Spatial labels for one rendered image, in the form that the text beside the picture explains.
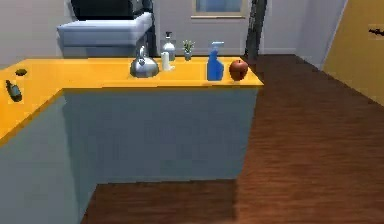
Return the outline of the yellow topped grey counter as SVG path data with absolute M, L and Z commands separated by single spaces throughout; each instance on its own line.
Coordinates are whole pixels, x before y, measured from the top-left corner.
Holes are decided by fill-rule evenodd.
M 135 78 L 125 59 L 0 71 L 0 224 L 80 224 L 104 183 L 234 179 L 259 79 L 210 82 L 202 58 Z M 19 87 L 14 102 L 6 81 Z

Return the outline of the yellow room door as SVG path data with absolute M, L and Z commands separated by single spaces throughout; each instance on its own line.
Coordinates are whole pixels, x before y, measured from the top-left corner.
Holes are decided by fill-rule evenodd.
M 384 0 L 348 0 L 323 70 L 384 106 Z

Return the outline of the white paper towel roll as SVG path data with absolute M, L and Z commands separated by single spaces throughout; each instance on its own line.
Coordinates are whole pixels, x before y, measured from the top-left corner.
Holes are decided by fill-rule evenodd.
M 162 69 L 164 71 L 171 71 L 174 69 L 174 66 L 170 64 L 169 59 L 169 53 L 168 52 L 162 52 L 161 53 L 161 62 L 162 62 Z

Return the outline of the red apple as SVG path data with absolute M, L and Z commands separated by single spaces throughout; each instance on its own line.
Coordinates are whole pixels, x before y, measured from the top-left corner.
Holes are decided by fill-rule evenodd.
M 248 72 L 248 64 L 242 60 L 235 60 L 230 64 L 229 72 L 234 81 L 240 81 Z

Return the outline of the dark floor lamp post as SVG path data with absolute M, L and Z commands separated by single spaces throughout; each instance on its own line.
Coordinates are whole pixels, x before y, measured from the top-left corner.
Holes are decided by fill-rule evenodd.
M 255 61 L 258 57 L 267 2 L 268 0 L 251 1 L 248 34 L 245 47 L 245 56 L 249 61 Z

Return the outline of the blue spray bottle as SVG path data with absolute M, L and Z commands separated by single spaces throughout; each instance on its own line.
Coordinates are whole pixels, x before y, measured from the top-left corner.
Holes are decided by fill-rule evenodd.
M 224 66 L 218 60 L 219 48 L 223 46 L 222 41 L 214 41 L 212 43 L 212 50 L 208 57 L 207 62 L 207 80 L 208 81 L 220 81 L 223 77 Z

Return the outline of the black television set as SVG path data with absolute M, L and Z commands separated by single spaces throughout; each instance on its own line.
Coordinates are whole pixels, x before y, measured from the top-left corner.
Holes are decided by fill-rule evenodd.
M 153 0 L 70 0 L 75 17 L 85 20 L 134 20 L 153 11 Z

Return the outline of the clear soap dispenser bottle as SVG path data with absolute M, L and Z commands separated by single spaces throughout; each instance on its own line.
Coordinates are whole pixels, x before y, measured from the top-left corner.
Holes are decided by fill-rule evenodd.
M 175 60 L 175 45 L 172 42 L 171 34 L 172 34 L 171 31 L 166 32 L 165 43 L 163 45 L 163 51 L 167 52 L 169 54 L 169 60 L 170 61 L 174 61 Z

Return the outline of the dark green bottle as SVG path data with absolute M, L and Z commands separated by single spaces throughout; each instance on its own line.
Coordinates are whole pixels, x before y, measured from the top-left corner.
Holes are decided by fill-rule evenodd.
M 8 91 L 10 98 L 14 102 L 20 102 L 22 100 L 22 94 L 19 87 L 15 84 L 12 84 L 10 80 L 6 81 L 6 89 Z

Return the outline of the window with beige frame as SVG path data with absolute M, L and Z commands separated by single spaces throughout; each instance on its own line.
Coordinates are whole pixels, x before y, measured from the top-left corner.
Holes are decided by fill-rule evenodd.
M 192 0 L 194 18 L 242 18 L 247 8 L 248 0 Z

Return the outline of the silver kettle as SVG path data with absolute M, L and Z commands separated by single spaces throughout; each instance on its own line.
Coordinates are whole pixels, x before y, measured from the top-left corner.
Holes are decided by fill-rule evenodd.
M 141 46 L 137 57 L 131 62 L 130 74 L 136 78 L 150 78 L 158 73 L 158 64 L 147 55 L 146 47 Z

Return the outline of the small potted green plant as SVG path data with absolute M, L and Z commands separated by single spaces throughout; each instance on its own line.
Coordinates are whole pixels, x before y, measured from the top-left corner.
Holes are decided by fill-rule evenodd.
M 194 47 L 194 42 L 192 42 L 191 40 L 184 40 L 183 47 L 184 47 L 184 58 L 186 61 L 189 61 L 192 56 L 192 49 Z

